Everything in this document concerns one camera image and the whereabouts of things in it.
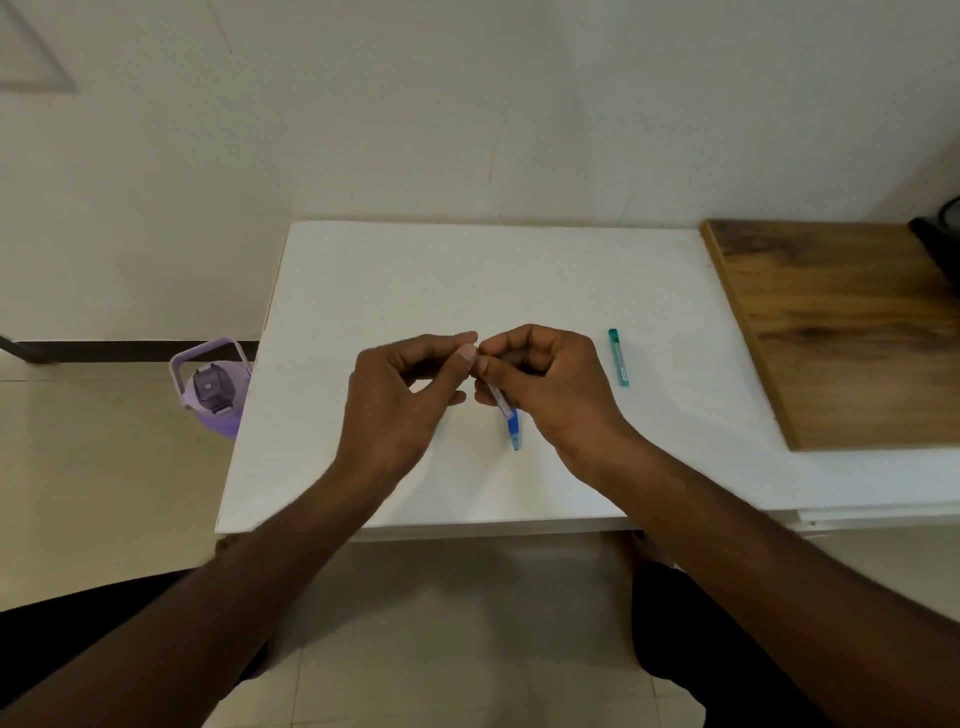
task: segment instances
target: white wall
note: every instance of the white wall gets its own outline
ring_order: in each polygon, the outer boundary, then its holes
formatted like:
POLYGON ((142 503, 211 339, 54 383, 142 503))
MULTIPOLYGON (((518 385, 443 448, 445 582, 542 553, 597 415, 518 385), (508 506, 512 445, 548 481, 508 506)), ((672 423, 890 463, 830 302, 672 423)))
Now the white wall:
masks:
POLYGON ((211 3, 18 0, 80 93, 0 94, 0 332, 254 336, 295 217, 903 219, 960 192, 955 0, 211 3))

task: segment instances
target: black baseboard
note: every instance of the black baseboard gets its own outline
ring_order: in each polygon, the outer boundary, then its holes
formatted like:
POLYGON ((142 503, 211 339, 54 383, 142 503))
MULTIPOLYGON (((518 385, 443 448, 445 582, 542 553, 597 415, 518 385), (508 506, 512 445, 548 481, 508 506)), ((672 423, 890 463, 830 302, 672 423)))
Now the black baseboard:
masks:
MULTIPOLYGON (((108 361, 170 361, 175 354, 201 344, 200 341, 23 341, 0 340, 0 349, 19 356, 31 364, 108 361)), ((250 361, 256 359, 260 342, 241 341, 250 361)), ((240 356, 233 346, 220 347, 196 361, 225 359, 237 361, 240 356)))

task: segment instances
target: wooden panel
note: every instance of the wooden panel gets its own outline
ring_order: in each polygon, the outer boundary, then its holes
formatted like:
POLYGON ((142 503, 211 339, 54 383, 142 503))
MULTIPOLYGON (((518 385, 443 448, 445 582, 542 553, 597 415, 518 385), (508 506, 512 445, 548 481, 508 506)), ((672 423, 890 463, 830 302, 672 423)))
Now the wooden panel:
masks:
POLYGON ((701 234, 788 447, 960 443, 960 298, 906 226, 701 234))

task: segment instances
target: white table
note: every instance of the white table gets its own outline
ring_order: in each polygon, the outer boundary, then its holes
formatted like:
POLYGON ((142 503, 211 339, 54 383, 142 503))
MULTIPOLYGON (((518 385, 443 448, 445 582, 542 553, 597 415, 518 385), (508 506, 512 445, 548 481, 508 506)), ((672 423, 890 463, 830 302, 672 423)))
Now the white table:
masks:
MULTIPOLYGON (((217 531, 253 528, 323 472, 360 350, 528 321, 591 336, 627 418, 758 508, 808 520, 960 512, 960 449, 787 450, 696 231, 303 222, 287 237, 217 531), (613 327, 629 388, 614 378, 613 327)), ((620 526, 522 425, 514 453, 496 410, 451 409, 367 536, 620 526)))

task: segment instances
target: person's leg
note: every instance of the person's leg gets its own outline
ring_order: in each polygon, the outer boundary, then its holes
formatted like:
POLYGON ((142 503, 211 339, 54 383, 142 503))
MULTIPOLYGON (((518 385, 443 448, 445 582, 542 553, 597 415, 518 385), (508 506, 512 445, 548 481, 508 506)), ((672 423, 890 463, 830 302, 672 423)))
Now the person's leg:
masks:
MULTIPOLYGON (((140 612, 192 569, 59 596, 0 613, 0 710, 140 612)), ((255 676, 264 645, 237 682, 255 676)))
POLYGON ((830 726, 789 677, 693 579, 656 562, 634 574, 634 653, 687 689, 706 726, 830 726))

